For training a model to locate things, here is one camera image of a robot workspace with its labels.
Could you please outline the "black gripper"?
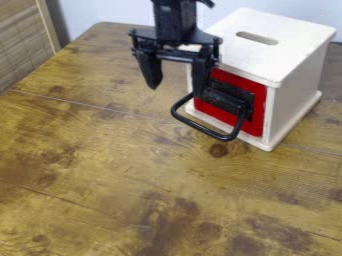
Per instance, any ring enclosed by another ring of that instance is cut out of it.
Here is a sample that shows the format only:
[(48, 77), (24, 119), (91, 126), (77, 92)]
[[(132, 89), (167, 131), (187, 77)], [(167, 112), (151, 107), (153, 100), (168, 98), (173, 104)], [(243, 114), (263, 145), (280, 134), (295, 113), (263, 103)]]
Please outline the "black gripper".
[(222, 39), (197, 28), (196, 3), (208, 8), (215, 6), (212, 0), (151, 0), (153, 6), (155, 26), (132, 29), (132, 55), (148, 87), (155, 90), (163, 80), (161, 61), (192, 62), (192, 93), (200, 97), (209, 78), (209, 73), (219, 58)]

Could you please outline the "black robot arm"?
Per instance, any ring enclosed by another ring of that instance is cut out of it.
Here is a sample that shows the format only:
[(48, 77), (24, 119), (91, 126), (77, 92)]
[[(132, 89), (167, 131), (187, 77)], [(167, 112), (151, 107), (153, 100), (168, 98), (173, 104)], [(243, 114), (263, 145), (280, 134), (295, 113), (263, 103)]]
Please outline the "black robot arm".
[(161, 61), (191, 64), (192, 93), (201, 96), (209, 73), (219, 63), (223, 40), (196, 25), (196, 3), (214, 7), (211, 0), (151, 0), (155, 26), (132, 29), (132, 55), (145, 83), (156, 89), (163, 80)]

